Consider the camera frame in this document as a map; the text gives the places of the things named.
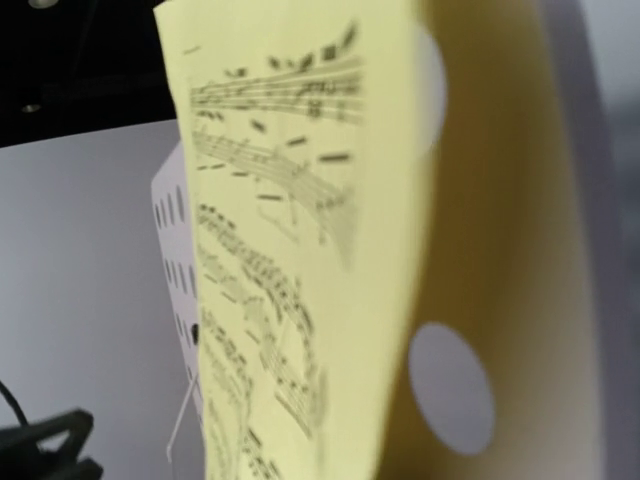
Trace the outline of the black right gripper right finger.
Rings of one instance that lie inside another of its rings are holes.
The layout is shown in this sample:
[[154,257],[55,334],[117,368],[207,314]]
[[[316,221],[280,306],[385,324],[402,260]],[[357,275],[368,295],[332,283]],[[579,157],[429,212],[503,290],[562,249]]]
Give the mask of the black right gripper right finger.
[[175,118],[154,1],[4,1],[4,147]]

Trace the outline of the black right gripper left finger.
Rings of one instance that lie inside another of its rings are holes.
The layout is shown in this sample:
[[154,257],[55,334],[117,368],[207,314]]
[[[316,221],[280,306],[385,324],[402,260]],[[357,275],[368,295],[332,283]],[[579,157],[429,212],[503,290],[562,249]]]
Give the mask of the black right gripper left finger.
[[81,452],[94,426],[76,409],[37,423],[1,428],[1,480],[101,479],[103,467]]

